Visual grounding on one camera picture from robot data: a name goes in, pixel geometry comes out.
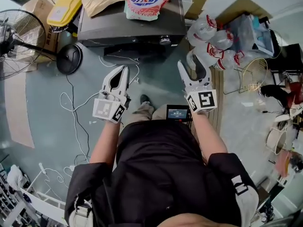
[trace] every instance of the red clothing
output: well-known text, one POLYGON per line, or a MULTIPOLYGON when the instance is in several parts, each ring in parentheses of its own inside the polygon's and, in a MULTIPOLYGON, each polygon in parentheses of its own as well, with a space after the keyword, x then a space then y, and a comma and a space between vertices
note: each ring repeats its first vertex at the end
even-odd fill
POLYGON ((303 103, 303 89, 300 82, 294 82, 289 84, 290 93, 287 96, 287 106, 289 108, 294 104, 303 103))

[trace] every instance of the yellow lid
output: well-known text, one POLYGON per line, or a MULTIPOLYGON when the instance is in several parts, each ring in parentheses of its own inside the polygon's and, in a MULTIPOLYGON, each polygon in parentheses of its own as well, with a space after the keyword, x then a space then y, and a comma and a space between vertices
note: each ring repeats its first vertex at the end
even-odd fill
POLYGON ((47 17, 47 23, 58 27, 68 25, 81 5, 81 0, 57 0, 47 17))

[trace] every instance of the silver knob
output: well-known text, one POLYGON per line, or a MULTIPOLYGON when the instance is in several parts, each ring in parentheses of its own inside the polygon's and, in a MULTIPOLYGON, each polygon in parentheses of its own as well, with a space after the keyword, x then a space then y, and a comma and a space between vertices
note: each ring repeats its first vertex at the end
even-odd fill
POLYGON ((169 45, 169 44, 171 44, 171 41, 170 41, 169 38, 162 38, 162 39, 160 39, 160 44, 161 45, 169 45))

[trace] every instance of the khaki pants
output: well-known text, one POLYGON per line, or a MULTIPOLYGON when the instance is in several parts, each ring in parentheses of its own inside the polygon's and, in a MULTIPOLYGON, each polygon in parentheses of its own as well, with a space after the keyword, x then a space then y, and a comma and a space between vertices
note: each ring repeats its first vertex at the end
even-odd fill
POLYGON ((139 121, 166 119, 166 109, 167 104, 164 104, 155 111, 153 106, 150 106, 148 102, 144 102, 129 116, 126 121, 126 125, 139 121))

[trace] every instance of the black shoe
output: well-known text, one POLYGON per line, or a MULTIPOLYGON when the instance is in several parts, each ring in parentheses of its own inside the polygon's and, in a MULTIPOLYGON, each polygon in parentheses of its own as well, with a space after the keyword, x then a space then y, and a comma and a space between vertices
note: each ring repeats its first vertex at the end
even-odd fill
POLYGON ((144 102, 148 102, 151 105, 151 101, 150 98, 148 96, 146 96, 145 94, 142 94, 140 96, 140 103, 144 103, 144 102))

